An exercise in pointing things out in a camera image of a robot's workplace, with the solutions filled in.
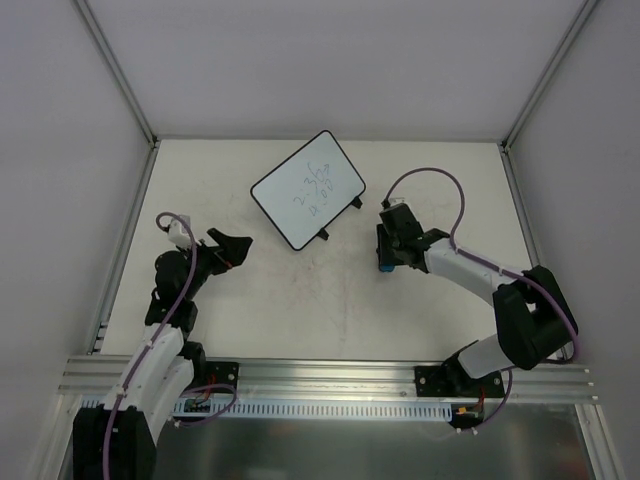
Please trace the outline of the white whiteboard with black frame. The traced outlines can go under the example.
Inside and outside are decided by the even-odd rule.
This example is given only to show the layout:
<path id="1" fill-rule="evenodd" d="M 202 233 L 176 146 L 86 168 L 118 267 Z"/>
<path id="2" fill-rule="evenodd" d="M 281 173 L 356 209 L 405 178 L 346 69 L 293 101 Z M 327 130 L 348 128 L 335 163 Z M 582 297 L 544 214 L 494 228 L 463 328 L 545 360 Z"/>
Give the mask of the white whiteboard with black frame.
<path id="1" fill-rule="evenodd" d="M 323 130 L 250 188 L 259 208 L 295 251 L 348 207 L 360 208 L 366 183 L 332 132 Z"/>

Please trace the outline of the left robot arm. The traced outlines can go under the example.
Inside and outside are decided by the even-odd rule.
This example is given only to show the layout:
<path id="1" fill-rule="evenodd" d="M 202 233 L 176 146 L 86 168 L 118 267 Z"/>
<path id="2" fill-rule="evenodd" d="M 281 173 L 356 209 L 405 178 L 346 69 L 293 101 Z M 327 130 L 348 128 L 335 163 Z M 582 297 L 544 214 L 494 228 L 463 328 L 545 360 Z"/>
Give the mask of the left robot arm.
<path id="1" fill-rule="evenodd" d="M 141 343 L 105 397 L 74 418 L 75 479 L 152 478 L 160 434 L 180 399 L 237 394 L 233 380 L 209 371 L 203 345 L 189 336 L 198 315 L 195 295 L 210 277 L 241 266 L 253 240 L 215 228 L 207 232 L 211 244 L 178 225 L 166 232 L 175 247 L 154 262 Z"/>

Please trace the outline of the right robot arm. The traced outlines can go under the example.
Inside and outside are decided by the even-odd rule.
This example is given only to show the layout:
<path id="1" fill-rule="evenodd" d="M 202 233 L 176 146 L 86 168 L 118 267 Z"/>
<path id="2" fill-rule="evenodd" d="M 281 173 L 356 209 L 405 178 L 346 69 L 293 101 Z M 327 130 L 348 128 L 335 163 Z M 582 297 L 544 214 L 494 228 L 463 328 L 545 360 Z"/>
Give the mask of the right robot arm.
<path id="1" fill-rule="evenodd" d="M 407 266 L 444 278 L 493 308 L 496 333 L 463 347 L 425 378 L 435 395 L 471 396 L 505 370 L 531 370 L 578 337 L 577 323 L 553 273 L 542 266 L 513 272 L 425 230 L 411 208 L 382 203 L 376 226 L 378 267 Z"/>

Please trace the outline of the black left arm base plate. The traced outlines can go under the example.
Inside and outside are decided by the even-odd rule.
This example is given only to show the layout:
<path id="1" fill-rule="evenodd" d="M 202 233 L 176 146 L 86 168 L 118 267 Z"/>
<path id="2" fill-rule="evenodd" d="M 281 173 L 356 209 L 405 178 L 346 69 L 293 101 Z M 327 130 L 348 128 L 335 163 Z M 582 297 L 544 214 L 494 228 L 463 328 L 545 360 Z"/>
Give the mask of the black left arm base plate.
<path id="1" fill-rule="evenodd" d="M 239 367 L 237 362 L 207 360 L 202 372 L 195 377 L 194 385 L 204 387 L 205 393 L 229 393 L 229 386 L 237 387 Z"/>

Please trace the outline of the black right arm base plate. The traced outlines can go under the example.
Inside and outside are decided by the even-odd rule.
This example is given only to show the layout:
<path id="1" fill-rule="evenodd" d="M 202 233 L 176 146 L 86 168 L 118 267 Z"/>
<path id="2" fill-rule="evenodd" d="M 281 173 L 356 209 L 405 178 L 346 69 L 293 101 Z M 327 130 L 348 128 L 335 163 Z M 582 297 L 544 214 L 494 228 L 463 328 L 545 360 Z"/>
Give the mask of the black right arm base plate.
<path id="1" fill-rule="evenodd" d="M 418 365 L 413 368 L 416 395 L 428 398 L 503 398 L 506 393 L 502 375 L 493 372 L 471 378 L 461 367 Z"/>

